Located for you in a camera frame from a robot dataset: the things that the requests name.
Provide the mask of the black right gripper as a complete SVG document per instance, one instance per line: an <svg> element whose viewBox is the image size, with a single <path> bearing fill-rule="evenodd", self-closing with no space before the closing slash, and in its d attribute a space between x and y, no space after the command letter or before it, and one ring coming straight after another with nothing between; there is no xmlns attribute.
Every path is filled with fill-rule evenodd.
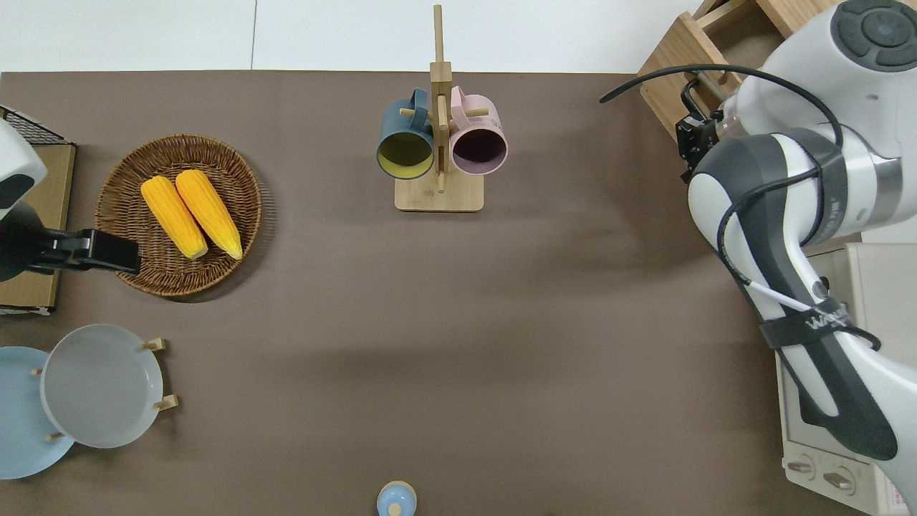
<svg viewBox="0 0 917 516"><path fill-rule="evenodd" d="M681 174L681 180L685 185L690 183L697 165L704 156L718 143L716 127L724 119L723 113L714 113L709 117L701 108L693 95L700 84L700 77L694 77L682 87L682 104L688 115L675 124L678 153L686 164L686 170Z"/></svg>

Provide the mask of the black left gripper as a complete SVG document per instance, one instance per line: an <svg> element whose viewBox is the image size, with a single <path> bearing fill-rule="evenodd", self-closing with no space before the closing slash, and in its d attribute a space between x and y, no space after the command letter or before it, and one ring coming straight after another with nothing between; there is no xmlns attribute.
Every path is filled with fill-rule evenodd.
<svg viewBox="0 0 917 516"><path fill-rule="evenodd" d="M38 228L27 231L29 273L51 275L56 271L100 269L112 273L140 274L140 245L133 239L95 229L56 231ZM92 247L92 258L88 258Z"/></svg>

